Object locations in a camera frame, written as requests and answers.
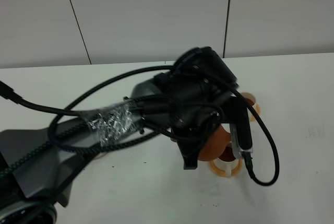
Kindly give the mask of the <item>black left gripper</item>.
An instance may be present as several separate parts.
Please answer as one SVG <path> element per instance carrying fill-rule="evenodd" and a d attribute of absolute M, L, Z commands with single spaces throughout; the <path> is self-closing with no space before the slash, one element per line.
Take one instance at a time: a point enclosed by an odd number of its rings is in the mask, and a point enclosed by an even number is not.
<path fill-rule="evenodd" d="M 172 133 L 183 157 L 184 169 L 193 170 L 198 161 L 218 159 L 232 162 L 248 160 L 248 112 L 246 104 L 237 97 L 230 97 L 221 107 L 223 119 L 206 119 L 193 128 L 172 128 Z"/>

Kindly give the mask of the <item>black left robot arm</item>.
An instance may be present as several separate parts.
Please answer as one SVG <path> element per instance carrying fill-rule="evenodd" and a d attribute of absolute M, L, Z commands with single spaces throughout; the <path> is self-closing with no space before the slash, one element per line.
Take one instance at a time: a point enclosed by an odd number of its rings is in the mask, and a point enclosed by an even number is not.
<path fill-rule="evenodd" d="M 154 71 L 130 97 L 77 111 L 84 99 L 129 76 Z M 174 139 L 184 169 L 197 168 L 205 148 L 222 143 L 218 127 L 231 127 L 233 150 L 253 150 L 248 109 L 237 79 L 210 47 L 193 48 L 171 66 L 133 70 L 93 87 L 64 109 L 31 103 L 1 83 L 1 96 L 55 114 L 49 127 L 1 132 L 1 223 L 54 223 L 55 203 L 66 206 L 75 177 L 98 154 L 129 148 L 160 134 Z"/>

